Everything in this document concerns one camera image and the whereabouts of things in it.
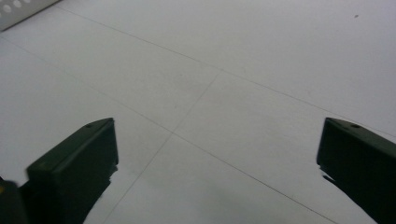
white tiled floor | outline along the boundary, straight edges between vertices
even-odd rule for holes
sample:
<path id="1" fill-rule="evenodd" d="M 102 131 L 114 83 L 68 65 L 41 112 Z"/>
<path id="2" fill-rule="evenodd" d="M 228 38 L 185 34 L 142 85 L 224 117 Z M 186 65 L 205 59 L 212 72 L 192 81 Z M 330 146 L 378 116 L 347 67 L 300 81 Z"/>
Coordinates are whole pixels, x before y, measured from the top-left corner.
<path id="1" fill-rule="evenodd" d="M 85 223 L 374 223 L 316 165 L 325 117 L 396 142 L 396 3 L 63 0 L 0 34 L 0 175 L 116 120 Z"/>

floor tile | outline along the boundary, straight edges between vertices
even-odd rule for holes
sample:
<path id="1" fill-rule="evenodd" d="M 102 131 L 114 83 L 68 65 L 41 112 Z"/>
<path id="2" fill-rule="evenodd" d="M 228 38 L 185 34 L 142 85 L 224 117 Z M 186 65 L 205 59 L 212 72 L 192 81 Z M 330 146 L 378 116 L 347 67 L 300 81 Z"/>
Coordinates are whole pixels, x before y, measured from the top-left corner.
<path id="1" fill-rule="evenodd" d="M 176 134 L 337 223 L 373 223 L 320 175 L 326 117 L 333 115 L 221 74 Z"/>
<path id="2" fill-rule="evenodd" d="M 331 223 L 173 136 L 106 224 Z"/>
<path id="3" fill-rule="evenodd" d="M 25 168 L 71 133 L 86 123 L 114 118 L 120 170 L 113 176 L 110 193 L 92 210 L 101 217 L 91 215 L 104 221 L 170 133 L 2 38 L 0 67 L 0 176 L 4 179 L 23 184 Z"/>
<path id="4" fill-rule="evenodd" d="M 57 7 L 3 37 L 171 131 L 219 73 Z"/>
<path id="5" fill-rule="evenodd" d="M 66 0 L 58 7 L 396 136 L 392 0 Z"/>

white floor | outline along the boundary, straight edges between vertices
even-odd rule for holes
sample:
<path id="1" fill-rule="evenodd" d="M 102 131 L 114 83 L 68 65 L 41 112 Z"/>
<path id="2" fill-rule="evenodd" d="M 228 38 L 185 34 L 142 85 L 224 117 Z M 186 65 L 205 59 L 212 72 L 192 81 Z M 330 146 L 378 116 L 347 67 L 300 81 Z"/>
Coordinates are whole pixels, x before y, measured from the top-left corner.
<path id="1" fill-rule="evenodd" d="M 326 117 L 396 142 L 395 12 L 63 0 L 0 34 L 0 175 L 112 117 L 120 169 L 85 223 L 374 223 L 316 154 Z"/>

